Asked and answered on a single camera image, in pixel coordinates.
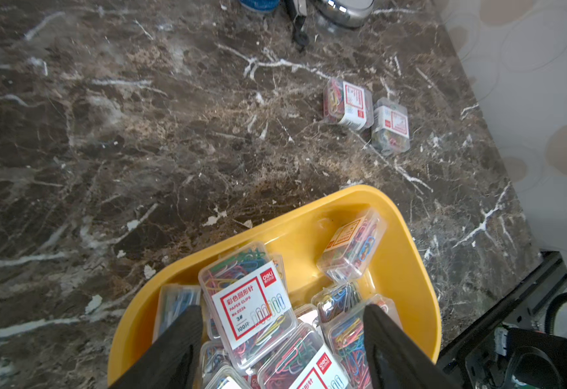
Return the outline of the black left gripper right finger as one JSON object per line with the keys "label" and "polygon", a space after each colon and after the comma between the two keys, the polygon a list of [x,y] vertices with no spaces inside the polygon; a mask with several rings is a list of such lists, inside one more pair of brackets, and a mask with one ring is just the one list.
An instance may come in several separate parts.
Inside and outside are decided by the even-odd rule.
{"label": "black left gripper right finger", "polygon": [[374,389],[456,387],[379,306],[365,307],[363,324]]}

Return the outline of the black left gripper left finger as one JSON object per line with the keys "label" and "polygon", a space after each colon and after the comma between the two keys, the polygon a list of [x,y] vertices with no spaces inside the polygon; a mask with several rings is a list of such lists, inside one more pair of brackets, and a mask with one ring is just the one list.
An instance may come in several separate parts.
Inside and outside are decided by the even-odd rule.
{"label": "black left gripper left finger", "polygon": [[199,367],[202,308],[189,306],[111,388],[191,388]]}

